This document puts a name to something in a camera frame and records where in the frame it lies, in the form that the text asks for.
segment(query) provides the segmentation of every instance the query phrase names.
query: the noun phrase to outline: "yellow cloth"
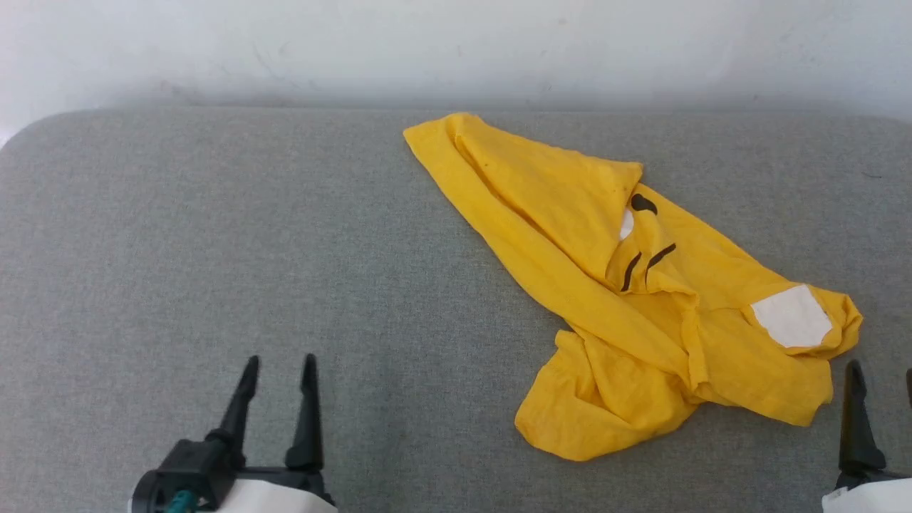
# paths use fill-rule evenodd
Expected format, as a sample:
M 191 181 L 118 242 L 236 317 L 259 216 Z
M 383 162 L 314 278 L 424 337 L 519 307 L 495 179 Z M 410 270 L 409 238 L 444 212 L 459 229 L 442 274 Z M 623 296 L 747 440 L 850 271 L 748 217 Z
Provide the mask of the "yellow cloth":
M 832 399 L 828 360 L 855 346 L 862 320 L 851 299 L 808 286 L 832 328 L 782 346 L 752 305 L 802 284 L 640 183 L 641 164 L 464 113 L 404 135 L 516 281 L 573 329 L 516 414 L 530 444 L 586 460 L 673 431 L 705 401 L 809 425 Z

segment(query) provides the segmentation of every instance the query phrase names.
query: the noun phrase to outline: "yellow fabric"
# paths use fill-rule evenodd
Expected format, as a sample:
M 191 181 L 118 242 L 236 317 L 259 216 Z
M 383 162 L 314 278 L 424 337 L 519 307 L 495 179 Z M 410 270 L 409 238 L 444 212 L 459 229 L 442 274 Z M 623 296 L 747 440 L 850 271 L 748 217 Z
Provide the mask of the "yellow fabric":
M 849 297 L 810 287 L 833 328 L 819 346 L 784 348 L 751 304 L 800 284 L 640 183 L 641 164 L 469 114 L 404 135 L 516 281 L 573 329 L 557 333 L 516 414 L 530 444 L 586 460 L 673 431 L 705 401 L 808 425 L 832 399 L 827 360 L 855 346 L 862 320 Z

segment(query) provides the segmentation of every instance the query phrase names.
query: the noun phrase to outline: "crumpled yellow garment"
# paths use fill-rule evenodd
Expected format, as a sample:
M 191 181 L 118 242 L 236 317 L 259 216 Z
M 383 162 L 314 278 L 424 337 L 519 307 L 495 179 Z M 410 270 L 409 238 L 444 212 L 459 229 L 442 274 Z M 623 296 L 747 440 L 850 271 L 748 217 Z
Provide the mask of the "crumpled yellow garment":
M 640 183 L 641 164 L 464 113 L 404 135 L 516 281 L 573 329 L 516 414 L 530 444 L 586 460 L 673 431 L 705 401 L 809 425 L 832 399 L 828 360 L 862 321 L 851 299 L 761 266 Z

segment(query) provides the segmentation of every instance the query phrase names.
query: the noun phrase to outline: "gray surface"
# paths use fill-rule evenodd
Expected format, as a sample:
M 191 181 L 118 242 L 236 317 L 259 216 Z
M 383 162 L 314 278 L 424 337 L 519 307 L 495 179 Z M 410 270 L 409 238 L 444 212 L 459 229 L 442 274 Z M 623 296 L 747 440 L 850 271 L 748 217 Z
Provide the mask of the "gray surface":
M 0 510 L 121 511 L 263 356 L 247 453 L 278 463 L 306 351 L 348 511 L 816 511 L 839 408 L 803 429 L 705 405 L 585 464 L 513 415 L 563 323 L 412 158 L 428 112 L 141 110 L 39 122 L 0 153 Z M 912 131 L 802 115 L 493 113 L 646 182 L 787 277 L 851 294 L 878 443 L 912 466 Z M 835 382 L 842 391 L 842 366 Z

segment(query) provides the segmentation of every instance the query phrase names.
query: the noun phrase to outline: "black printed mark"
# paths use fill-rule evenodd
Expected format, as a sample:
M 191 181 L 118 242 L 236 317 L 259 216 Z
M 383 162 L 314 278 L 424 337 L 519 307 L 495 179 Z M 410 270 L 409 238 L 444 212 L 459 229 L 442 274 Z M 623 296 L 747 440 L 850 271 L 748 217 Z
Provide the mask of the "black printed mark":
M 630 263 L 627 264 L 627 270 L 624 271 L 624 287 L 621 287 L 621 292 L 627 292 L 627 289 L 630 288 L 630 277 L 633 275 L 633 268 L 637 266 L 637 262 L 642 256 L 642 253 L 637 253 L 633 260 L 630 260 Z
M 630 198 L 630 208 L 637 211 L 651 210 L 653 214 L 658 215 L 656 204 L 644 198 L 642 194 L 634 194 L 633 197 Z
M 643 273 L 643 281 L 648 283 L 649 280 L 649 268 L 655 266 L 657 263 L 661 262 L 662 258 L 665 258 L 665 255 L 671 253 L 675 250 L 677 246 L 672 244 L 671 246 L 666 247 L 665 249 L 659 251 L 652 258 L 649 259 L 649 262 L 646 264 L 646 272 Z

